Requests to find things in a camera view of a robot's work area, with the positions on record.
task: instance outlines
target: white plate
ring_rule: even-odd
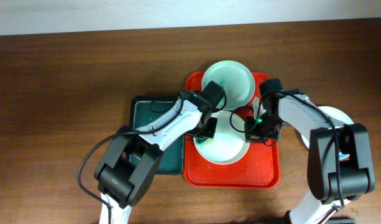
[[[255,92],[255,81],[247,67],[230,60],[210,66],[204,74],[203,89],[210,81],[220,84],[226,92],[227,102],[224,110],[234,110],[251,101]],[[224,100],[218,104],[222,108]]]
[[[204,159],[215,164],[231,164],[241,159],[250,146],[246,143],[244,133],[235,131],[229,123],[231,112],[219,111],[212,117],[218,119],[213,139],[207,139],[198,143],[194,139],[197,151]],[[235,128],[244,130],[244,121],[236,114],[233,115],[232,123]]]
[[[337,108],[333,108],[331,106],[319,106],[319,108],[332,118],[345,122],[346,124],[353,124],[352,119],[347,114],[345,114]],[[303,135],[301,135],[301,137],[303,143],[309,149],[309,141]],[[347,157],[349,157],[349,154],[342,154],[341,152],[339,153],[339,159],[345,159]]]

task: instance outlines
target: dark green tray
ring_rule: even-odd
[[[158,100],[153,103],[153,110],[162,111],[170,109],[176,99],[177,97],[135,97],[131,104],[131,120],[129,122],[131,128],[136,129],[145,126],[163,115],[162,113],[151,112],[150,103],[152,100]],[[157,174],[178,175],[183,173],[183,146],[184,137],[181,136],[164,151]],[[130,156],[129,161],[135,166],[139,163],[136,156]]]

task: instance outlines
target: white wall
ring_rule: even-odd
[[[373,0],[0,0],[0,35],[381,17]]]

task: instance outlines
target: brown table surface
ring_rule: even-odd
[[[129,120],[136,95],[176,95],[189,74],[235,60],[334,106],[370,134],[372,194],[337,216],[381,223],[381,19],[0,37],[0,223],[97,223],[76,183],[85,154]],[[308,151],[293,128],[271,190],[200,189],[156,176],[130,223],[271,220],[308,190]],[[99,150],[83,174],[96,190]]]

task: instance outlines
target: tray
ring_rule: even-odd
[[[162,111],[169,110],[172,107],[173,101],[177,100],[177,97],[137,96],[132,99],[129,121],[131,128],[136,129],[149,124],[162,115],[162,113],[151,112],[150,102],[152,100],[158,100],[153,103],[153,109]],[[183,141],[184,137],[180,136],[164,151],[157,174],[179,175],[183,173]],[[137,165],[139,158],[131,155],[129,161]]]
[[[254,97],[260,98],[258,86],[266,79],[263,73],[253,72],[256,91]],[[201,90],[204,72],[195,72],[186,82],[186,91]],[[236,112],[242,119],[252,116],[247,110]],[[229,165],[217,165],[205,160],[196,150],[193,141],[185,140],[185,170],[187,182],[195,187],[220,187],[232,189],[271,189],[280,180],[277,144],[273,147],[252,143],[239,161]]]

